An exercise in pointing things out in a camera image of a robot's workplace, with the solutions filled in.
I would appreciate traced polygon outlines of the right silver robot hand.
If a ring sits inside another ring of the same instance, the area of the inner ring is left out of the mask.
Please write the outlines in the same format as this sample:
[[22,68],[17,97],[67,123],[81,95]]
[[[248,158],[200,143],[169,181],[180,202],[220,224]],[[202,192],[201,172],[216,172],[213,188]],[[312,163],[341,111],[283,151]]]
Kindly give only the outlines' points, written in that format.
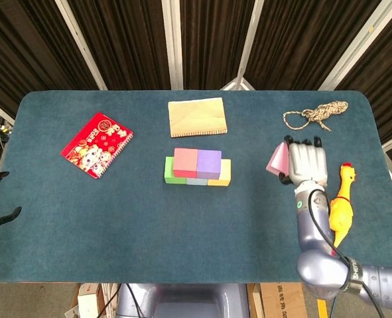
[[280,182],[283,185],[293,184],[298,187],[302,182],[312,181],[326,188],[328,170],[321,138],[314,136],[313,142],[309,139],[298,141],[287,135],[284,141],[289,150],[289,172],[279,173]]

